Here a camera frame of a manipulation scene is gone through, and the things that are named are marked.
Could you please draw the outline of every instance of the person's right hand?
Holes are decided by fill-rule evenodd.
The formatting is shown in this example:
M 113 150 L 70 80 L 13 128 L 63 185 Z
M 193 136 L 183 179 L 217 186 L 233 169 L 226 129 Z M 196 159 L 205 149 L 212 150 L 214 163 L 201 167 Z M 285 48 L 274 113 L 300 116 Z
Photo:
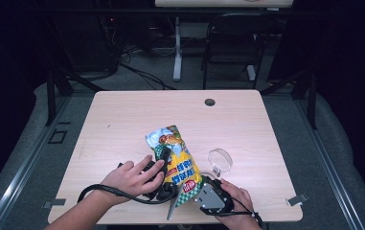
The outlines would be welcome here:
M 109 173 L 101 184 L 119 189 L 132 196 L 148 194 L 158 188 L 164 180 L 164 173 L 159 172 L 165 164 L 164 160 L 155 162 L 148 171 L 141 173 L 151 160 L 152 155 L 148 155 L 135 166 L 132 161 L 127 161 L 121 167 Z M 155 179 L 153 181 L 147 182 L 154 176 Z M 129 198 L 123 196 L 116 196 L 107 192 L 102 193 L 110 197 L 108 201 L 112 206 L 129 201 Z
M 235 201 L 241 202 L 248 210 L 254 212 L 253 201 L 248 191 L 239 189 L 234 184 L 221 179 L 221 188 L 226 191 L 233 199 L 235 212 L 247 212 L 242 205 Z M 261 229 L 255 218 L 250 215 L 232 215 L 228 217 L 216 217 L 218 221 L 223 223 L 230 230 L 259 230 Z

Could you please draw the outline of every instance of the person's left hand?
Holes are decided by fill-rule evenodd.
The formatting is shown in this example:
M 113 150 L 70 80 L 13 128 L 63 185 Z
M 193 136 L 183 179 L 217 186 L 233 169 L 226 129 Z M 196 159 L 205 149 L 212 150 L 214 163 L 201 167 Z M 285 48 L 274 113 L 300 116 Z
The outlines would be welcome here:
M 164 160 L 155 162 L 148 171 L 141 173 L 151 160 L 152 155 L 148 155 L 135 166 L 132 161 L 127 161 L 121 167 L 109 173 L 101 184 L 116 188 L 132 196 L 153 192 L 164 181 L 164 173 L 159 172 L 164 165 Z M 123 196 L 104 193 L 107 195 L 111 206 L 129 201 L 129 198 Z

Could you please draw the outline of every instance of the wrist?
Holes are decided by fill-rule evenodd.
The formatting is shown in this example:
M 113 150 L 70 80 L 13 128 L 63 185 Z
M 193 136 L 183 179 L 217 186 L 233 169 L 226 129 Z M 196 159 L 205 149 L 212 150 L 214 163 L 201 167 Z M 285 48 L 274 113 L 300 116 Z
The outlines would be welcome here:
M 109 210 L 114 205 L 123 203 L 123 197 L 116 196 L 101 190 L 94 190 L 89 196 L 94 200 L 94 202 L 99 203 L 101 207 L 105 208 L 106 210 Z

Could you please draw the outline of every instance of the snack bag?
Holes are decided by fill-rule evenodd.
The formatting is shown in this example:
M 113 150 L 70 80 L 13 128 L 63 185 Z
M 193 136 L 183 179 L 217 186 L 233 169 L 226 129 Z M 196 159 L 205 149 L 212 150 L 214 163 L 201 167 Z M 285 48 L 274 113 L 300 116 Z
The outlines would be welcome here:
M 176 126 L 168 126 L 153 131 L 146 136 L 149 147 L 155 153 L 155 159 L 159 160 L 163 148 L 169 148 L 171 155 L 168 159 L 168 172 L 164 182 L 173 182 L 184 186 L 182 194 L 176 200 L 175 207 L 185 203 L 197 195 L 202 188 L 202 176 L 194 159 L 185 146 Z

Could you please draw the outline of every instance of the wooden table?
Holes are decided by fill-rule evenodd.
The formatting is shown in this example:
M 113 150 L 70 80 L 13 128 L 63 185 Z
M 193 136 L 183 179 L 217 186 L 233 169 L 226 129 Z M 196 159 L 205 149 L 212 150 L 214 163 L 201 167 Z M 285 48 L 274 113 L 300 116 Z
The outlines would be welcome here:
M 215 100 L 208 106 L 206 99 Z M 223 178 L 247 189 L 264 221 L 296 221 L 300 206 L 285 200 L 295 195 L 283 156 L 262 102 L 255 90 L 178 90 L 99 92 L 91 104 L 57 198 L 53 221 L 77 203 L 80 192 L 101 182 L 120 162 L 135 163 L 153 154 L 145 136 L 176 125 L 202 171 L 210 170 L 208 152 L 222 148 L 233 159 Z M 100 224 L 213 223 L 193 201 L 175 209 L 166 220 L 169 203 L 135 201 L 110 209 Z

